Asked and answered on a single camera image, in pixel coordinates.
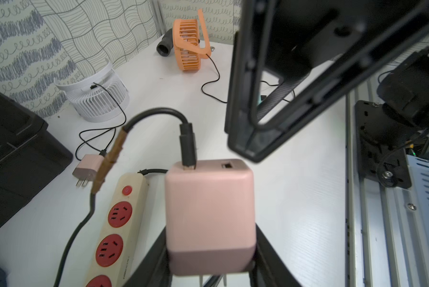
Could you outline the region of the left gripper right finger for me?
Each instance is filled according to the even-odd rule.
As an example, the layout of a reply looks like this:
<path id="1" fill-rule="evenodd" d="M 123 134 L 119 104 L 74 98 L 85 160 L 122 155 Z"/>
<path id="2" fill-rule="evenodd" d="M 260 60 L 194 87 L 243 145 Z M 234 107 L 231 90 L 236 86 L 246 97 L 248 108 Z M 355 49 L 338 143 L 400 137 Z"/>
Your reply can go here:
<path id="1" fill-rule="evenodd" d="M 249 280 L 251 287 L 301 287 L 258 225 Z"/>

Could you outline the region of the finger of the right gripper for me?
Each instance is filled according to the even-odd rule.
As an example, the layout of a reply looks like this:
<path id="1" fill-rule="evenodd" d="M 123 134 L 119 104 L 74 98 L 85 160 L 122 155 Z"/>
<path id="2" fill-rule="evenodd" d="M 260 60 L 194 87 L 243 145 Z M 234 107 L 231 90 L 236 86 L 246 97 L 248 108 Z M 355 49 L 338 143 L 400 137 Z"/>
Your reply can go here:
<path id="1" fill-rule="evenodd" d="M 225 132 L 258 163 L 429 33 L 429 1 L 243 1 Z"/>

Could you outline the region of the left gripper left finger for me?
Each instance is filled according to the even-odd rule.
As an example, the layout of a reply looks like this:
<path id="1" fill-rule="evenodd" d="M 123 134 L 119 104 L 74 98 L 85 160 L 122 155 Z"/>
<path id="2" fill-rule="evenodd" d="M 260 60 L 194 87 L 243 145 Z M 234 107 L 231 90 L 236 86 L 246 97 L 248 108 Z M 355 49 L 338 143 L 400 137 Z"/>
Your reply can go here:
<path id="1" fill-rule="evenodd" d="M 171 286 L 171 271 L 166 242 L 166 228 L 164 228 L 138 268 L 123 284 L 123 287 Z"/>

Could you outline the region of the beige red power strip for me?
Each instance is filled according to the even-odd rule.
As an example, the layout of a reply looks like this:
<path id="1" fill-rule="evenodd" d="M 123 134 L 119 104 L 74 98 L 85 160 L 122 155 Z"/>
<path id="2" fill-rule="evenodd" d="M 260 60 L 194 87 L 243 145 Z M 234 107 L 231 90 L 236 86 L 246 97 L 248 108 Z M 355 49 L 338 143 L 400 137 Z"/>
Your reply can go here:
<path id="1" fill-rule="evenodd" d="M 86 275 L 86 287 L 121 287 L 131 276 L 148 188 L 141 173 L 119 178 Z"/>

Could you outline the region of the pink adapter blue fan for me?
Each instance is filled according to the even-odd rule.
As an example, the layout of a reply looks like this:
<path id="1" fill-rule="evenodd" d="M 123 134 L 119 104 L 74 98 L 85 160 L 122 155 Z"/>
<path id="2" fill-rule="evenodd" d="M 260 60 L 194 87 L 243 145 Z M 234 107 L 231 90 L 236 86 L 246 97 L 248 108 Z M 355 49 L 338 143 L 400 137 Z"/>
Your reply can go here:
<path id="1" fill-rule="evenodd" d="M 175 163 L 165 176 L 166 246 L 176 276 L 249 268 L 256 249 L 254 174 L 240 159 Z"/>

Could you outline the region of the pink adapter white fan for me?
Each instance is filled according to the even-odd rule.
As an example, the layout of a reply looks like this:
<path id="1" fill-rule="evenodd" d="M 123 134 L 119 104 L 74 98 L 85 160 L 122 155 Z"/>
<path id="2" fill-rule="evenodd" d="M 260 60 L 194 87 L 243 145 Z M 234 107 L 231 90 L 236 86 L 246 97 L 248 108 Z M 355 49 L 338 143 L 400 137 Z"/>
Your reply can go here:
<path id="1" fill-rule="evenodd" d="M 86 187 L 97 176 L 97 172 L 104 160 L 103 155 L 87 154 L 74 169 L 72 175 L 78 180 L 76 188 Z"/>

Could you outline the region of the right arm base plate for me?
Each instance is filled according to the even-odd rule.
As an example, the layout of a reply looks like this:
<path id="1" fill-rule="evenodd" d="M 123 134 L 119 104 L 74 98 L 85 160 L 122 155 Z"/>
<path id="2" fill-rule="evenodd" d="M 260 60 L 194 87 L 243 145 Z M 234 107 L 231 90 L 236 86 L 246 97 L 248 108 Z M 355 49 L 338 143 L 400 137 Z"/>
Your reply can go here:
<path id="1" fill-rule="evenodd" d="M 415 129 L 388 105 L 359 100 L 354 106 L 359 175 L 384 181 L 383 173 L 393 174 L 388 181 L 400 188 L 412 186 L 407 157 L 395 149 L 409 140 Z"/>

